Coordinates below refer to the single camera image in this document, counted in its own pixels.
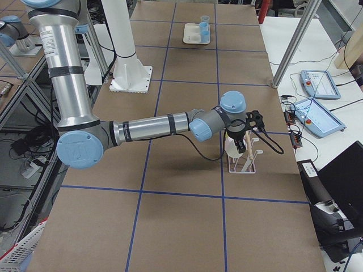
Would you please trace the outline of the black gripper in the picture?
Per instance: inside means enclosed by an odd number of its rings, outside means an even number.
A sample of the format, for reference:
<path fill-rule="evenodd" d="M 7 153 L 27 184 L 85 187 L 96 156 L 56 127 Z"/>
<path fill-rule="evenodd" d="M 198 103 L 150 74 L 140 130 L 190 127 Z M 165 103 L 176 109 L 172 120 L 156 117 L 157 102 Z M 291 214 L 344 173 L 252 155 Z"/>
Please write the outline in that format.
<path fill-rule="evenodd" d="M 245 123 L 236 121 L 226 128 L 228 136 L 234 139 L 238 154 L 243 154 L 246 152 L 246 145 L 243 139 L 244 135 L 246 134 L 245 127 Z"/>

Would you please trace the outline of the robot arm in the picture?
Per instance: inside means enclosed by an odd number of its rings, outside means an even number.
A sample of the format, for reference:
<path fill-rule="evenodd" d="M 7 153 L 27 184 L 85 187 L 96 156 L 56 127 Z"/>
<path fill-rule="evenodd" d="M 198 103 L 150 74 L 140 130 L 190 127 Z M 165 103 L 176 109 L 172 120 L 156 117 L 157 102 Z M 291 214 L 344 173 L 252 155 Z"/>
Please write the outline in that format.
<path fill-rule="evenodd" d="M 68 167 L 98 164 L 110 148 L 190 131 L 200 142 L 225 131 L 239 153 L 245 152 L 246 101 L 228 91 L 211 110 L 193 109 L 138 120 L 118 121 L 112 103 L 102 110 L 92 102 L 85 79 L 76 29 L 86 28 L 85 1 L 25 1 L 28 18 L 40 35 L 48 74 L 60 111 L 58 158 Z"/>

